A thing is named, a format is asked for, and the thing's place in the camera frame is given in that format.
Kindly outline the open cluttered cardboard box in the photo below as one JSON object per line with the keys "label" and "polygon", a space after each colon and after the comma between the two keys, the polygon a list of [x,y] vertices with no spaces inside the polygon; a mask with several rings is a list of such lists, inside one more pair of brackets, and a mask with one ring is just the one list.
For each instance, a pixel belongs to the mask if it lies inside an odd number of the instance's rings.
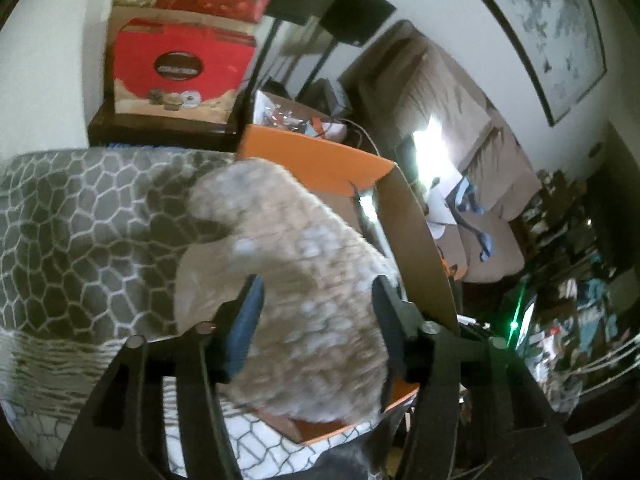
{"label": "open cluttered cardboard box", "polygon": [[262,90],[255,93],[252,123],[337,143],[347,134],[347,126],[339,119]]}

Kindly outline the framed wall painting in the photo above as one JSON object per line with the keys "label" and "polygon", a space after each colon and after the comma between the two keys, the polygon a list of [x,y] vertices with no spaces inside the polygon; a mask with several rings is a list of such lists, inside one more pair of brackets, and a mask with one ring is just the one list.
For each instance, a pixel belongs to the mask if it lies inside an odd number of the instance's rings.
{"label": "framed wall painting", "polygon": [[556,125],[606,75],[592,0],[483,0],[512,42],[549,125]]}

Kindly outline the bright portable lamp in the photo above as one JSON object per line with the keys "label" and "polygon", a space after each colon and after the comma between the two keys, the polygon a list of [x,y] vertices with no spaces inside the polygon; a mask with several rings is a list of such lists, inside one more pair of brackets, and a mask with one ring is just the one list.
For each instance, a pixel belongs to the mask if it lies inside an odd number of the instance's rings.
{"label": "bright portable lamp", "polygon": [[451,160],[442,123],[434,115],[425,126],[405,138],[398,159],[409,183],[425,191],[438,188],[442,196],[447,196],[462,179]]}

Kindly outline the red collection gift bag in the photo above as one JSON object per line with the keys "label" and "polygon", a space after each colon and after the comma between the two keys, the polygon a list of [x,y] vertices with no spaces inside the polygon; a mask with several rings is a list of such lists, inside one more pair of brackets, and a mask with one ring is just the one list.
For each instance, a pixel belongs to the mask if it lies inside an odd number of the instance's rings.
{"label": "red collection gift bag", "polygon": [[113,46],[114,112],[222,125],[255,50],[242,32],[131,20]]}

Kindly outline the brown sofa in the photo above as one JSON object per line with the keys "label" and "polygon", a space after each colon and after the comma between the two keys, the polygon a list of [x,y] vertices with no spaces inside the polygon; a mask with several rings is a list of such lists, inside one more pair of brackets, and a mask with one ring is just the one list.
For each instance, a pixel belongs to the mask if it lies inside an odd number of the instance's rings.
{"label": "brown sofa", "polygon": [[402,20],[341,78],[355,119],[425,208],[450,273],[495,283],[525,257],[511,223],[541,183],[502,115],[438,44]]}

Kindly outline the right black speaker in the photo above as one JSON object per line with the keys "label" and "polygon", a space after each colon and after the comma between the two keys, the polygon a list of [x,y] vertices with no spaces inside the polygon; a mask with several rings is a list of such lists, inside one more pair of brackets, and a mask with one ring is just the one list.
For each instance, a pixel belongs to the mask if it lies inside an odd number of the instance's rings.
{"label": "right black speaker", "polygon": [[363,47],[395,11],[396,6],[387,0],[334,0],[319,23],[331,36],[331,40],[296,99],[300,100],[305,96],[339,44]]}

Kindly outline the orange plastic basket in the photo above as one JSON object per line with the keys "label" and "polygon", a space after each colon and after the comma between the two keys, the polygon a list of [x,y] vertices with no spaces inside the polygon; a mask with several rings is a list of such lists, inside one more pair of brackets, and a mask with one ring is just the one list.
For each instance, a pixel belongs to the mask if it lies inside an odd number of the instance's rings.
{"label": "orange plastic basket", "polygon": [[448,278],[451,278],[454,281],[461,281],[469,270],[465,262],[458,263],[442,259],[442,265],[445,268]]}

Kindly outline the beige fluffy slipper pack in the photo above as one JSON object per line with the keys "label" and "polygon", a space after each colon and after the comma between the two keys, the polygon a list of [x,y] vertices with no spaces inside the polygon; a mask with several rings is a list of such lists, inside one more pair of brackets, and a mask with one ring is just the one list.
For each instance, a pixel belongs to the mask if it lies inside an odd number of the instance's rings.
{"label": "beige fluffy slipper pack", "polygon": [[190,246],[176,274],[179,332],[209,320],[248,276],[265,303],[246,362],[224,395],[276,416],[356,424],[382,408],[388,354],[372,308],[396,266],[275,162],[243,159],[199,178],[186,209],[223,226]]}

